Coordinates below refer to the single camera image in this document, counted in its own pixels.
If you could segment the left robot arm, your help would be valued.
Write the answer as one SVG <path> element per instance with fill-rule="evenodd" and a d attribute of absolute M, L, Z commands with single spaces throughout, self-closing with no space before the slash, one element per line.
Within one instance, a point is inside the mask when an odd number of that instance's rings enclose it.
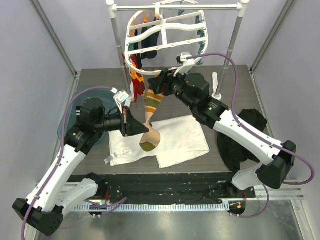
<path fill-rule="evenodd" d="M 56 160 L 35 189 L 26 198 L 17 198 L 12 206 L 24 225 L 48 237 L 59 229 L 75 206 L 89 198 L 100 200 L 106 195 L 106 180 L 95 173 L 87 174 L 72 189 L 61 192 L 103 133 L 120 131 L 124 137 L 131 137 L 149 131 L 127 106 L 106 113 L 101 99 L 89 98 L 77 110 L 76 122 L 66 132 Z"/>

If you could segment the white round clip hanger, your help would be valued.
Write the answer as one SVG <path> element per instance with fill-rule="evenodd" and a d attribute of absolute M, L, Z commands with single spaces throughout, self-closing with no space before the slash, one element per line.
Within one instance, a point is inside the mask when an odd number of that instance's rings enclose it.
<path fill-rule="evenodd" d="M 150 51 L 169 50 L 182 46 L 198 44 L 198 55 L 207 52 L 209 36 L 203 8 L 195 0 L 164 0 L 151 6 L 154 20 L 149 21 L 144 10 L 137 11 L 127 25 L 124 60 L 127 66 L 142 76 L 156 76 L 159 70 L 145 71 L 132 66 L 131 55 Z M 130 37 L 130 30 L 138 30 L 137 36 Z M 142 48 L 141 42 L 150 35 L 159 32 L 157 46 Z M 129 50 L 129 45 L 138 42 L 138 50 Z"/>

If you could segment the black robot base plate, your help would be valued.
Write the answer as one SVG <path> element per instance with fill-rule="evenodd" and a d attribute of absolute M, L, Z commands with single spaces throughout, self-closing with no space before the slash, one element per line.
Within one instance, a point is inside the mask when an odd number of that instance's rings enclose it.
<path fill-rule="evenodd" d="M 132 205 L 220 204 L 223 199 L 253 199 L 253 187 L 237 190 L 233 174 L 224 173 L 141 173 L 101 174 L 104 186 L 91 200 L 116 203 L 126 198 Z"/>

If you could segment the beige striped sock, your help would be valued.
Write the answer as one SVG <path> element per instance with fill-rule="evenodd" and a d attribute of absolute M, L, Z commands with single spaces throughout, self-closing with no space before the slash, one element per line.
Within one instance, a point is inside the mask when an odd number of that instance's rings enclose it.
<path fill-rule="evenodd" d="M 148 132 L 142 135 L 139 142 L 140 147 L 145 152 L 153 151 L 160 144 L 161 134 L 154 129 L 151 120 L 163 99 L 164 95 L 162 93 L 155 94 L 151 87 L 145 93 L 145 126 L 148 128 Z"/>

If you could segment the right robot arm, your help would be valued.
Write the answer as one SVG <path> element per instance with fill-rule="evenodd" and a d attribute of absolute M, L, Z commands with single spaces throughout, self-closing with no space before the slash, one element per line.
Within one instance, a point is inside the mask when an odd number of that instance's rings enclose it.
<path fill-rule="evenodd" d="M 210 95 L 210 84 L 200 73 L 174 74 L 165 69 L 148 83 L 155 94 L 174 95 L 190 109 L 197 122 L 228 136 L 258 158 L 259 164 L 239 170 L 226 184 L 230 197 L 236 198 L 245 189 L 258 185 L 271 189 L 282 186 L 295 163 L 295 143 L 276 140 L 233 115 L 227 105 Z"/>

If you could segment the red santa sock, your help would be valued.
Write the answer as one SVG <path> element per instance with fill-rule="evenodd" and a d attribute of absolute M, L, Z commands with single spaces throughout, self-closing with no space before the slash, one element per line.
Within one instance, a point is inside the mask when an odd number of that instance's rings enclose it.
<path fill-rule="evenodd" d="M 143 65 L 140 54 L 134 54 L 131 56 L 131 65 L 139 70 L 142 69 Z M 140 73 L 137 73 L 133 69 L 129 71 L 129 74 L 131 76 L 131 82 L 133 83 L 134 103 L 136 103 L 138 96 L 142 96 L 145 93 L 145 79 Z"/>

